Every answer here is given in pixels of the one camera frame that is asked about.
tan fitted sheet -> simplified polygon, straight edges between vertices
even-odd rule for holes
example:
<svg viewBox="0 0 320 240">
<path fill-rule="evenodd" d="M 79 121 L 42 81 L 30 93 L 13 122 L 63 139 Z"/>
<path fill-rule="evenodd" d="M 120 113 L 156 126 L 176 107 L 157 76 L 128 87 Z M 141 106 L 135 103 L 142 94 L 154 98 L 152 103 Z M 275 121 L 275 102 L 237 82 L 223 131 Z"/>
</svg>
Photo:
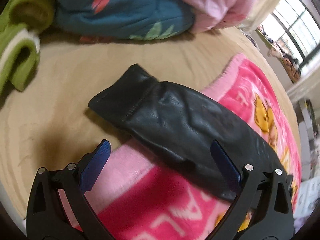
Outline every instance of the tan fitted sheet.
<svg viewBox="0 0 320 240">
<path fill-rule="evenodd" d="M 78 45 L 75 36 L 42 36 L 36 78 L 23 93 L 8 93 L 0 110 L 0 179 L 24 217 L 39 167 L 62 169 L 91 152 L 102 139 L 113 149 L 128 139 L 87 107 L 89 100 L 138 63 L 159 80 L 201 90 L 229 60 L 243 52 L 269 79 L 297 144 L 300 138 L 292 104 L 260 52 L 236 28 L 165 41 Z"/>
</svg>

wrinkled black leather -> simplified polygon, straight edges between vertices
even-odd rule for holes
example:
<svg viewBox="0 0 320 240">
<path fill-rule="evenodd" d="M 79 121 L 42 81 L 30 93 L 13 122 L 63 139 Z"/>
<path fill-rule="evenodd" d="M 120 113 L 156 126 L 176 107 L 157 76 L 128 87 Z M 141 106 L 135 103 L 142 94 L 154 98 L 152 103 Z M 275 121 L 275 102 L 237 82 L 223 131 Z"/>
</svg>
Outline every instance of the wrinkled black leather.
<svg viewBox="0 0 320 240">
<path fill-rule="evenodd" d="M 137 64 L 96 95 L 89 108 L 219 198 L 231 201 L 235 193 L 210 155 L 215 139 L 239 171 L 249 163 L 265 172 L 285 172 L 268 143 L 233 112 L 193 89 L 159 82 Z"/>
</svg>

folded green fabric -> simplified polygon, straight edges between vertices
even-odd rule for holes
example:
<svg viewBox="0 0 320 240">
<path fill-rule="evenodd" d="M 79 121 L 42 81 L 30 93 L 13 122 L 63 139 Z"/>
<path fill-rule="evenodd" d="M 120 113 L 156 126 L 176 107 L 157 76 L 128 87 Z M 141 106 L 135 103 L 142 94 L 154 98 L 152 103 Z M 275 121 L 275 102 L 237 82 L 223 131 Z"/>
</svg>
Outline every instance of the folded green fabric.
<svg viewBox="0 0 320 240">
<path fill-rule="evenodd" d="M 26 24 L 8 26 L 0 33 L 0 94 L 7 80 L 23 91 L 40 59 L 39 37 Z"/>
<path fill-rule="evenodd" d="M 23 91 L 40 60 L 39 33 L 54 17 L 55 0 L 9 0 L 0 14 L 0 95 L 7 81 Z"/>
</svg>

window frame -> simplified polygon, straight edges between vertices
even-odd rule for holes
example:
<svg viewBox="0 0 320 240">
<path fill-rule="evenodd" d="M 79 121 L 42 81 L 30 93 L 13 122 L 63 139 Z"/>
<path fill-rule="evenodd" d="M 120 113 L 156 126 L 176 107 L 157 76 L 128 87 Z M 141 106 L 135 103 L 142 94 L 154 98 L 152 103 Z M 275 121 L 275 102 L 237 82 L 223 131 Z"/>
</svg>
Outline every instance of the window frame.
<svg viewBox="0 0 320 240">
<path fill-rule="evenodd" d="M 318 28 L 320 29 L 320 25 L 319 23 L 316 21 L 316 19 L 314 18 L 314 16 L 312 15 L 312 13 L 310 12 L 310 10 L 307 8 L 307 6 L 303 3 L 302 0 L 299 0 L 299 2 L 304 6 L 305 10 L 297 16 L 298 18 L 287 28 L 284 23 L 276 16 L 276 14 L 274 13 L 274 11 L 271 13 L 271 15 L 274 17 L 274 19 L 281 25 L 281 27 L 284 29 L 284 34 L 282 36 L 280 36 L 278 38 L 281 39 L 285 34 L 287 34 L 289 36 L 289 38 L 291 39 L 291 41 L 293 42 L 293 44 L 296 46 L 299 54 L 302 57 L 302 62 L 299 64 L 299 68 L 302 69 L 305 65 L 307 65 L 310 60 L 320 51 L 320 43 L 317 44 L 317 46 L 307 55 L 305 56 L 301 47 L 299 46 L 299 44 L 297 43 L 296 39 L 293 37 L 293 35 L 291 34 L 290 30 L 292 29 L 293 25 L 299 20 L 301 19 L 301 17 L 303 16 L 303 14 L 307 11 L 311 17 L 313 18 L 313 20 L 315 21 L 316 25 L 318 26 Z"/>
</svg>

silver screw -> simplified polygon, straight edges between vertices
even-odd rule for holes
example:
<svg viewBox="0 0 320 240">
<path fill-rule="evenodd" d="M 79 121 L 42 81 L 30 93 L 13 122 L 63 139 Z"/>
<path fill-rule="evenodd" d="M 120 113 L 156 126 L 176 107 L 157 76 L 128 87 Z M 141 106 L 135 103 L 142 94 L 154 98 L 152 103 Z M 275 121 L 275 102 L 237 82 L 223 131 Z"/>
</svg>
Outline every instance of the silver screw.
<svg viewBox="0 0 320 240">
<path fill-rule="evenodd" d="M 70 171 L 74 170 L 75 168 L 76 168 L 76 164 L 75 163 L 70 163 L 68 165 L 68 170 L 70 170 Z"/>
<path fill-rule="evenodd" d="M 252 166 L 251 164 L 247 164 L 247 165 L 245 166 L 245 168 L 246 168 L 246 170 L 248 170 L 248 171 L 253 171 L 253 166 Z"/>
<path fill-rule="evenodd" d="M 276 169 L 276 174 L 282 175 L 282 171 L 280 169 Z"/>
<path fill-rule="evenodd" d="M 42 174 L 42 173 L 44 173 L 45 172 L 45 168 L 44 167 L 41 167 L 39 170 L 38 170 L 38 173 L 39 174 Z"/>
</svg>

